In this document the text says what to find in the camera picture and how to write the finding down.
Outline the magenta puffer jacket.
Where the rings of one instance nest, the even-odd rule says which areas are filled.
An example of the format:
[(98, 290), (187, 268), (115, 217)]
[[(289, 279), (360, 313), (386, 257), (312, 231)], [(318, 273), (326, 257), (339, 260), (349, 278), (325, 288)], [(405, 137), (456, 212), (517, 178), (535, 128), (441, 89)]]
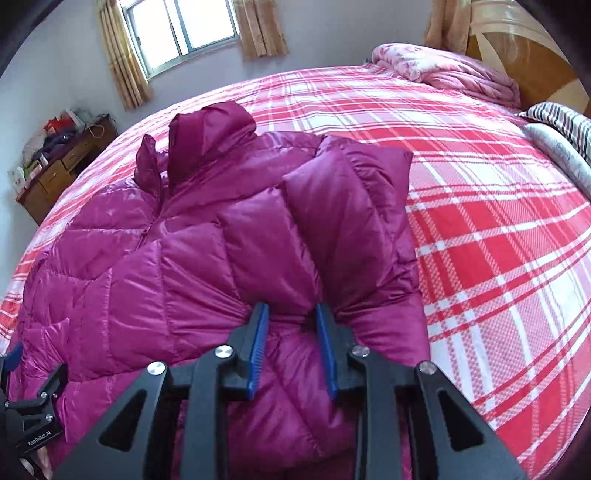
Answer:
[(31, 397), (60, 363), (60, 464), (151, 362), (197, 360), (270, 307), (256, 397), (232, 405), (235, 479), (348, 479), (356, 414), (329, 399), (314, 310), (407, 365), (429, 357), (405, 205), (412, 153), (332, 135), (259, 133), (233, 102), (179, 114), (134, 176), (98, 191), (27, 277), (10, 381)]

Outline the brown wooden desk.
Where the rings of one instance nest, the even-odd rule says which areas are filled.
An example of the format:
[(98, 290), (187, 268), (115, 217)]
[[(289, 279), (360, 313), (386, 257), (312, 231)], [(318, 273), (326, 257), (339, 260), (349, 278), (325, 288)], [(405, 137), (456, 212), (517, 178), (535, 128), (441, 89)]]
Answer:
[(17, 202), (40, 226), (59, 197), (118, 136), (109, 114), (102, 115), (51, 154), (48, 164), (17, 195)]

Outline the red plaid bed sheet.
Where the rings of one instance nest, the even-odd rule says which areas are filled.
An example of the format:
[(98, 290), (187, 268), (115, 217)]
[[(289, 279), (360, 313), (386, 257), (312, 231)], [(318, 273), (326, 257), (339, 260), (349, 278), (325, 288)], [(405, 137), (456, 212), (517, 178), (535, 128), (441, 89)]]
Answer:
[(526, 474), (567, 463), (590, 408), (590, 203), (512, 111), (375, 66), (298, 70), (172, 105), (121, 133), (58, 201), (1, 309), (15, 338), (27, 277), (81, 208), (134, 176), (145, 136), (159, 152), (179, 114), (233, 102), (259, 133), (304, 132), (400, 147), (429, 357)]

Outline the clutter pile on desk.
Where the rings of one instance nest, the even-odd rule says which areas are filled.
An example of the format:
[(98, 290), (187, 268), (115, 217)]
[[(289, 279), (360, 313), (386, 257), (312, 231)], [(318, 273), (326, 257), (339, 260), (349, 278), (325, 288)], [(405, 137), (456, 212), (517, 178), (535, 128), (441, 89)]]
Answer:
[(100, 121), (108, 114), (93, 117), (88, 111), (63, 110), (57, 117), (48, 120), (44, 126), (25, 143), (17, 165), (7, 174), (16, 194), (20, 194), (31, 181), (37, 167), (46, 167), (66, 148), (73, 147), (74, 141), (82, 134), (101, 138), (106, 127)]

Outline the left yellow curtain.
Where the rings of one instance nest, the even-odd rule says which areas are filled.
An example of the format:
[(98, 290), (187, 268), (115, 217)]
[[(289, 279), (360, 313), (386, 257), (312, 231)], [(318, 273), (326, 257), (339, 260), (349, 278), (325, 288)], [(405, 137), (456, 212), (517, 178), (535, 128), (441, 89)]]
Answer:
[(99, 30), (109, 71), (125, 110), (135, 110), (152, 98), (146, 74), (127, 32), (118, 1), (96, 2)]

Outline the grey floral pillow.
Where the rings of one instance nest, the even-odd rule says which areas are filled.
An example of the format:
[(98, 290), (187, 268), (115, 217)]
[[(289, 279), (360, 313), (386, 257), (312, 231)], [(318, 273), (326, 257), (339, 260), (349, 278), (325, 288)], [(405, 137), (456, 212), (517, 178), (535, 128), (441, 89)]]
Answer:
[(583, 193), (590, 196), (590, 165), (561, 133), (542, 123), (527, 124), (523, 130), (539, 150), (545, 153)]

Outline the striped pillow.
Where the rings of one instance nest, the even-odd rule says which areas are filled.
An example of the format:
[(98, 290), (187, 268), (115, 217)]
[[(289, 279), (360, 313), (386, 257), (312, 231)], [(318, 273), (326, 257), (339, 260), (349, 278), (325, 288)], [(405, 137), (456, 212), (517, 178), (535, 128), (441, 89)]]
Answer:
[(591, 121), (585, 115), (565, 105), (545, 101), (531, 106), (519, 116), (553, 127), (590, 163)]

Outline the pink folded quilt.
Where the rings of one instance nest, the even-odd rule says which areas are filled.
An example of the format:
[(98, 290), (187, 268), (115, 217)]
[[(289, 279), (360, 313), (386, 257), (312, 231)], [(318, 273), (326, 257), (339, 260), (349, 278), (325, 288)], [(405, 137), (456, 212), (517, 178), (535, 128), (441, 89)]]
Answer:
[(374, 49), (372, 62), (411, 82), (458, 91), (507, 108), (521, 108), (520, 89), (514, 79), (462, 54), (387, 43)]

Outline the far window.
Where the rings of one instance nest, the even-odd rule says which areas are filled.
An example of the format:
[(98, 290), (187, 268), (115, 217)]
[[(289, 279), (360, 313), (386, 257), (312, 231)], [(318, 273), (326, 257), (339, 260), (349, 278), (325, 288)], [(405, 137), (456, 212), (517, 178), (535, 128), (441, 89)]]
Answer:
[(238, 40), (235, 13), (225, 0), (134, 0), (120, 6), (149, 78)]

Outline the side yellow curtain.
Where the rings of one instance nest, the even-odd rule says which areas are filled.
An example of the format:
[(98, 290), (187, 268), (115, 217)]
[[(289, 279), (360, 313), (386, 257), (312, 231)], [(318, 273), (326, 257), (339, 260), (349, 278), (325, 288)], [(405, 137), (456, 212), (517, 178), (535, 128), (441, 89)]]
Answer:
[(465, 54), (471, 23), (471, 0), (433, 0), (424, 44)]

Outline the wooden bed headboard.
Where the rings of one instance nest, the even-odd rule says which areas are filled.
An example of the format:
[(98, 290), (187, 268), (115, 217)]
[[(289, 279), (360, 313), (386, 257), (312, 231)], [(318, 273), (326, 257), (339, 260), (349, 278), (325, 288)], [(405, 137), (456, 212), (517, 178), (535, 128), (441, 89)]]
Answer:
[(513, 78), (521, 105), (549, 101), (590, 115), (590, 96), (548, 31), (515, 1), (473, 1), (466, 54)]

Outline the right yellow curtain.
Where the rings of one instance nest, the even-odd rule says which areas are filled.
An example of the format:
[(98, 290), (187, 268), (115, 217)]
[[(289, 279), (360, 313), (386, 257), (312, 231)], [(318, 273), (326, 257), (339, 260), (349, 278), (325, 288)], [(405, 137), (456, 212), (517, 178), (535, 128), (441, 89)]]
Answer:
[(287, 55), (287, 40), (280, 25), (276, 1), (236, 0), (232, 2), (246, 61)]

